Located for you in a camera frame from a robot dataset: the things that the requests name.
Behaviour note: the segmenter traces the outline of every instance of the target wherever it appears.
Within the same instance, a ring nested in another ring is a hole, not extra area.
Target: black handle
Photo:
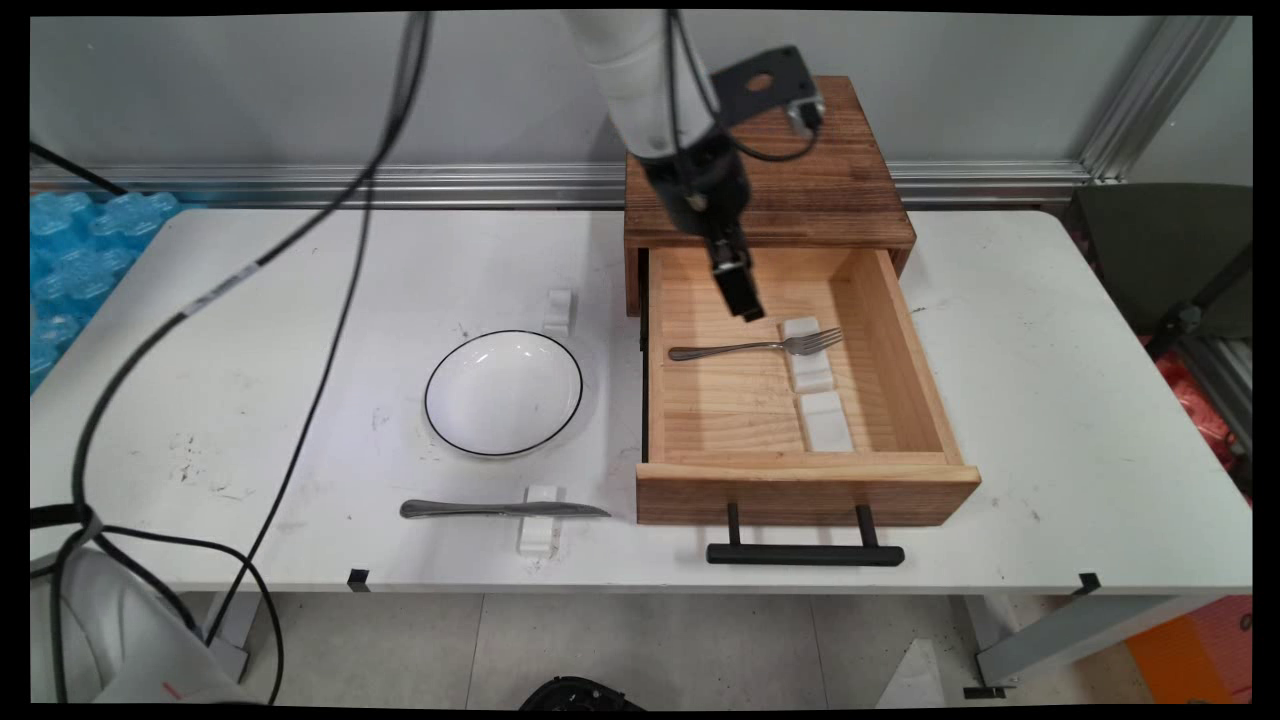
[[[896,568],[906,559],[897,546],[876,542],[876,523],[869,505],[859,505],[858,530],[863,544],[742,544],[737,527],[737,503],[728,503],[728,543],[707,546],[713,565],[870,565]]]

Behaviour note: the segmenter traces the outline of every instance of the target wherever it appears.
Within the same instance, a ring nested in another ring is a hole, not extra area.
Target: fork
[[[845,340],[840,328],[817,332],[813,334],[788,337],[782,342],[748,342],[744,345],[721,345],[718,347],[672,347],[667,351],[667,357],[672,360],[698,360],[708,355],[732,352],[735,350],[758,350],[763,347],[773,350],[786,350],[791,355],[813,355],[819,350],[826,350],[832,345]]]

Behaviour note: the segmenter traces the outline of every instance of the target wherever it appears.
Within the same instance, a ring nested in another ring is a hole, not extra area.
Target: butter knife
[[[406,500],[401,505],[401,518],[445,518],[449,515],[506,515],[509,518],[609,518],[591,505],[576,502],[511,502],[506,505],[475,505],[468,502],[433,502]]]

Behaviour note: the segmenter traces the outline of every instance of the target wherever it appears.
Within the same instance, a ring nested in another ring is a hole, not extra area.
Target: gray wall
[[[355,164],[388,102],[398,13],[37,18],[31,135],[91,165]],[[701,10],[712,68],[796,44],[850,76],[890,160],[1075,158],[1149,17]],[[620,160],[557,12],[443,13],[392,163]]]
[[[1236,18],[1126,178],[1253,186],[1253,18]]]

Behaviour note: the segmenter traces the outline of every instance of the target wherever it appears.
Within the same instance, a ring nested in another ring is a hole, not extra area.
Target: white plate
[[[564,429],[582,401],[582,370],[554,340],[498,331],[453,348],[426,382],[426,421],[475,455],[516,455]]]

